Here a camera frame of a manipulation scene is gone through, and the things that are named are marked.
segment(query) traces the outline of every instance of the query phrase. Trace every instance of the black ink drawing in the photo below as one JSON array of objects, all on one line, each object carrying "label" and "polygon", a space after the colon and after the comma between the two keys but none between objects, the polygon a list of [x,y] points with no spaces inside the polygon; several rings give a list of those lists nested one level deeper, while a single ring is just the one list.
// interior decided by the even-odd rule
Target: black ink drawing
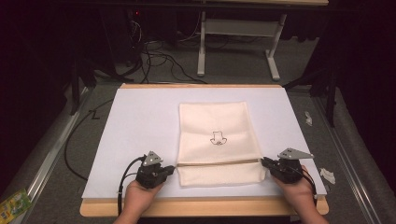
[{"label": "black ink drawing", "polygon": [[227,142],[227,138],[222,136],[222,132],[213,132],[213,138],[210,139],[213,145],[224,145]]}]

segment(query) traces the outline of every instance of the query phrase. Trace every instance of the drawn symbol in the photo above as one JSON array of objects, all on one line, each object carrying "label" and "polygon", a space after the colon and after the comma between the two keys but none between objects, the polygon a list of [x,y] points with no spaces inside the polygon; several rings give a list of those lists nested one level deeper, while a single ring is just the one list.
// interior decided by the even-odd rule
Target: drawn symbol
[{"label": "drawn symbol", "polygon": [[213,138],[210,139],[213,145],[224,145],[227,142],[227,138],[222,136],[222,132],[213,132]]},{"label": "drawn symbol", "polygon": [[96,110],[89,110],[89,112],[93,113],[91,119],[100,119],[99,117],[96,117]]}]

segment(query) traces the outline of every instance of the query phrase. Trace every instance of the black curtain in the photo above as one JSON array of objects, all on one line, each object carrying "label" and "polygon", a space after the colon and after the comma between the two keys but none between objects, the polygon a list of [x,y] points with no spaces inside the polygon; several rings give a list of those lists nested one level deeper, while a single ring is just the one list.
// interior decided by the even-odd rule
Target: black curtain
[{"label": "black curtain", "polygon": [[[355,8],[359,13],[329,21],[304,76],[336,62],[332,70],[348,111],[376,164],[396,191],[396,16],[391,6],[384,0],[340,1],[338,8]],[[318,77],[314,85],[320,79],[326,83],[329,76]]]},{"label": "black curtain", "polygon": [[45,1],[0,4],[0,169],[3,193],[63,109],[71,56]]}]

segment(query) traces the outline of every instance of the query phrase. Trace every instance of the folded cloth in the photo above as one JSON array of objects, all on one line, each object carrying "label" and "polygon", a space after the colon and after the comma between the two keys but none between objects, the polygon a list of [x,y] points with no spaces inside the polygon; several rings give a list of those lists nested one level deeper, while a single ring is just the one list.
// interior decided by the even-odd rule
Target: folded cloth
[{"label": "folded cloth", "polygon": [[181,186],[263,181],[262,154],[246,102],[180,104],[177,170]]}]

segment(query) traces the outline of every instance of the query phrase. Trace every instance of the green object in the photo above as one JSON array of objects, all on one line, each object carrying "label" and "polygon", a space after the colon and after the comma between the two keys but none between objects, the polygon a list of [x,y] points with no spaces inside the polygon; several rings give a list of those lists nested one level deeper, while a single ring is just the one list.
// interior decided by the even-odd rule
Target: green object
[{"label": "green object", "polygon": [[25,189],[20,189],[1,203],[0,224],[7,224],[15,217],[24,213],[32,203]]}]

